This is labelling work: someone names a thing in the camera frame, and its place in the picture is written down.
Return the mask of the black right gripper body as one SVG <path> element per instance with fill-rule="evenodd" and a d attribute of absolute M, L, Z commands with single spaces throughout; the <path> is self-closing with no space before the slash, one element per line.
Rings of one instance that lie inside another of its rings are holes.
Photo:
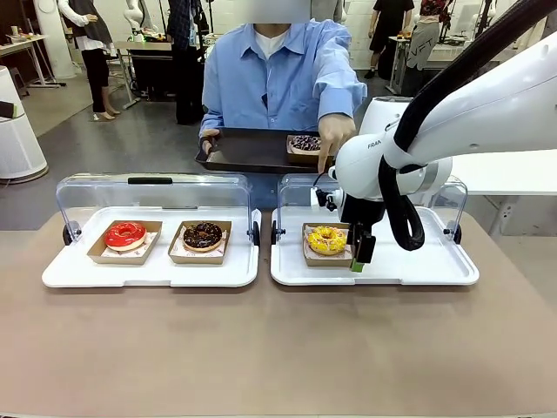
<path fill-rule="evenodd" d="M 345 193 L 339 218 L 342 223 L 358 226 L 362 231 L 371 233 L 373 226 L 383 219 L 385 211 L 383 201 L 354 198 Z"/>

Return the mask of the person's left hand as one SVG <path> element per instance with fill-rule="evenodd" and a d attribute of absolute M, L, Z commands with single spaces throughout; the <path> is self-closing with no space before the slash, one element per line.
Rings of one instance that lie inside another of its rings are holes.
<path fill-rule="evenodd" d="M 331 113 L 319 119 L 319 173 L 325 171 L 328 157 L 334 155 L 340 147 L 355 135 L 356 125 L 353 118 L 342 113 Z"/>

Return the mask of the person's right hand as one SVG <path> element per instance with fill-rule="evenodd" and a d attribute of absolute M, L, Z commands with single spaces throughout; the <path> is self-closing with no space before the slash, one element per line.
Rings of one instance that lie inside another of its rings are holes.
<path fill-rule="evenodd" d="M 213 146 L 220 136 L 220 130 L 216 128 L 206 129 L 201 132 L 200 149 L 205 155 L 209 155 Z"/>

